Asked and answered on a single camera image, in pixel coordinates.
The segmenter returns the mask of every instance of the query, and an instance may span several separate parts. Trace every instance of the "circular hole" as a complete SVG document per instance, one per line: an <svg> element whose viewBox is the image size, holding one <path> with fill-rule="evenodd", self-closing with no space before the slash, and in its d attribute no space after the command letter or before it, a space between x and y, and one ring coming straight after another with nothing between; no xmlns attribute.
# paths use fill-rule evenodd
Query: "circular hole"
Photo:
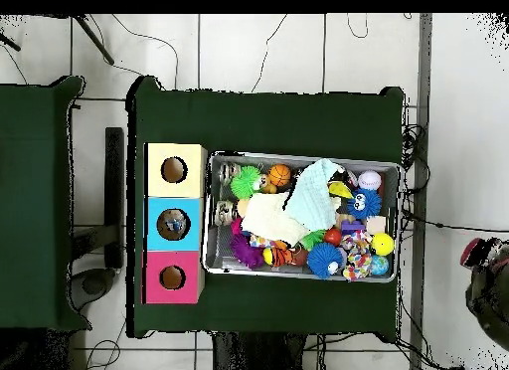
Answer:
<svg viewBox="0 0 509 370"><path fill-rule="evenodd" d="M166 240L182 240L190 228L191 220L181 209L167 209L157 218L157 232Z"/></svg>
<svg viewBox="0 0 509 370"><path fill-rule="evenodd" d="M186 282L186 274L182 268L172 265L161 271L159 282L166 289L179 289L182 288Z"/></svg>
<svg viewBox="0 0 509 370"><path fill-rule="evenodd" d="M166 158L161 165L161 176L168 183L180 183L187 176L187 165L182 158Z"/></svg>

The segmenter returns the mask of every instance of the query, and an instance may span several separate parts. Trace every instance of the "shape sorter box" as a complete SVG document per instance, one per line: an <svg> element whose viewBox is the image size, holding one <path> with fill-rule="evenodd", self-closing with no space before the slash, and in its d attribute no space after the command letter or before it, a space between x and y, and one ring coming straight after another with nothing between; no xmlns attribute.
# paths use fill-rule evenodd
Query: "shape sorter box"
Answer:
<svg viewBox="0 0 509 370"><path fill-rule="evenodd" d="M160 215L169 210L181 211L188 229L180 240L166 240L158 232ZM200 252L202 244L203 199L148 198L147 252Z"/></svg>
<svg viewBox="0 0 509 370"><path fill-rule="evenodd" d="M147 143L146 151L148 196L162 198L203 197L207 150L201 145ZM165 179L166 165L170 167L171 164L180 166L181 179L170 179L171 181Z"/></svg>
<svg viewBox="0 0 509 370"><path fill-rule="evenodd" d="M181 283L167 288L162 274L168 268L177 268ZM199 252L147 252L145 288L147 304L196 304L203 290L205 272Z"/></svg>

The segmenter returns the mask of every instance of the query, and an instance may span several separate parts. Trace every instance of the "blue box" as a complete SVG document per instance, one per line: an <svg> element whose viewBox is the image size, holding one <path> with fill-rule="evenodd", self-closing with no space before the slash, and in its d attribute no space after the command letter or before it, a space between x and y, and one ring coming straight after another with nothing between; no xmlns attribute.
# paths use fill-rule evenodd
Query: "blue box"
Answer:
<svg viewBox="0 0 509 370"><path fill-rule="evenodd" d="M148 198L147 250L159 252L199 252L201 246L203 199ZM166 240L157 231L157 219L168 209L182 211L191 222L189 231L180 240Z"/></svg>

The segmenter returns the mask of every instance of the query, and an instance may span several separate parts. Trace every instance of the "dark green tablecloth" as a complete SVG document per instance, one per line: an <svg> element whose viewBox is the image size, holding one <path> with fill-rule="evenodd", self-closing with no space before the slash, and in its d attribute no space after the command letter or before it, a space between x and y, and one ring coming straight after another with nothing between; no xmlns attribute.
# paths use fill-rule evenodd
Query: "dark green tablecloth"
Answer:
<svg viewBox="0 0 509 370"><path fill-rule="evenodd" d="M163 92L151 77L129 91L128 257L134 285L128 306L136 335L162 331L398 332L397 284L209 275L196 305L141 304L145 142L200 143L209 152L236 150L401 162L399 88L381 94ZM137 154L134 159L134 145ZM140 235L134 238L135 231Z"/></svg>
<svg viewBox="0 0 509 370"><path fill-rule="evenodd" d="M83 84L0 86L0 327L87 327L67 295L69 106Z"/></svg>

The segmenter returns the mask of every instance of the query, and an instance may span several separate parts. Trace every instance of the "red toy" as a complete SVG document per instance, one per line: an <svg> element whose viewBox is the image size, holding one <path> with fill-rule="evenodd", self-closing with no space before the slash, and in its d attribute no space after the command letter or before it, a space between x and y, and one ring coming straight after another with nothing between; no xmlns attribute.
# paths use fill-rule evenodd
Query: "red toy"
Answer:
<svg viewBox="0 0 509 370"><path fill-rule="evenodd" d="M323 236L323 241L325 243L330 243L331 245L338 247L341 242L341 233L337 228L329 228L325 235Z"/></svg>

